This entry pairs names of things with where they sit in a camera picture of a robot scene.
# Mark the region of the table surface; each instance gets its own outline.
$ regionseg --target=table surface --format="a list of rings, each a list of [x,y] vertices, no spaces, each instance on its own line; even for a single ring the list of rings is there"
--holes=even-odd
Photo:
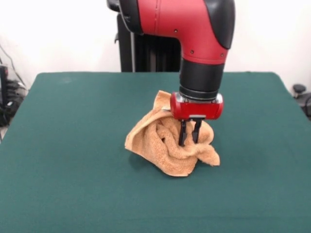
[[[1,233],[311,232],[311,125],[273,73],[226,73],[213,146],[173,178],[124,149],[177,73],[44,73],[0,146]]]

